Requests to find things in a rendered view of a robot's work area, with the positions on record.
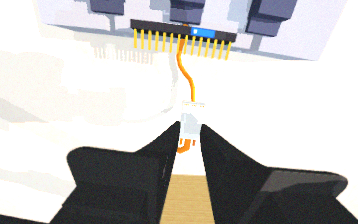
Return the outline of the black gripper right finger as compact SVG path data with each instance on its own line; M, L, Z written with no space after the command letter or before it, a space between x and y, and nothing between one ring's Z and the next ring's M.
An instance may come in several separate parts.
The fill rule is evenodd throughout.
M200 148L215 224L247 224L274 191L337 198L349 181L336 172L262 165L206 124Z

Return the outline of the black pin header strip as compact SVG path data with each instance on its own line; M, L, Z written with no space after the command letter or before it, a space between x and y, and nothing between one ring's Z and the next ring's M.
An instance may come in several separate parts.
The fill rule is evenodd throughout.
M163 32L166 32L166 37L171 37L171 33L173 33L173 38L178 38L180 34L180 39L186 39L186 35L188 35L187 40L193 40L193 36L195 36L195 41L200 41L201 37L203 37L202 42L208 42L208 38L210 43L214 43L214 40L217 39L216 44L221 44L222 40L224 40L223 45L228 45L229 41L231 44L236 43L237 33L203 29L197 27L162 23L156 21L149 20L135 20L130 19L130 28L137 29L138 34L142 34L142 30L144 30L144 34L149 34L149 31L152 31L152 35L156 35L158 32L158 36L163 36Z

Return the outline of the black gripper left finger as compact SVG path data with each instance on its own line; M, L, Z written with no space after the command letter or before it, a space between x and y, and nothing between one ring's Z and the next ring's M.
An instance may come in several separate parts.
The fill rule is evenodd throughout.
M137 151L81 146L67 152L74 182L143 189L147 219L160 224L179 144L181 121Z

